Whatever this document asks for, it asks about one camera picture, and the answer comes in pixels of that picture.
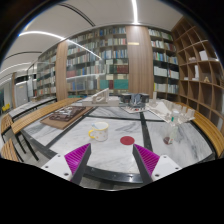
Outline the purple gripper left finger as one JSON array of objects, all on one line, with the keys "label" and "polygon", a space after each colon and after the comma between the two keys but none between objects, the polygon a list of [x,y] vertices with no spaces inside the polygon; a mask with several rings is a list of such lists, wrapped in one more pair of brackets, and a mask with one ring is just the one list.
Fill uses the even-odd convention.
[{"label": "purple gripper left finger", "polygon": [[65,160],[72,172],[71,182],[80,184],[88,159],[91,155],[91,144],[85,144],[65,155]]}]

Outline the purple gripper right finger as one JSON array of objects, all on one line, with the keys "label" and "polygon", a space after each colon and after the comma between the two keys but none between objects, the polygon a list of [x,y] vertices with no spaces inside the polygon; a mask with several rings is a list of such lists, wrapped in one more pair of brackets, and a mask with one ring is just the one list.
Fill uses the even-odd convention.
[{"label": "purple gripper right finger", "polygon": [[137,163],[142,181],[144,184],[149,184],[153,181],[152,173],[160,159],[154,152],[137,144],[133,145],[132,154]]}]

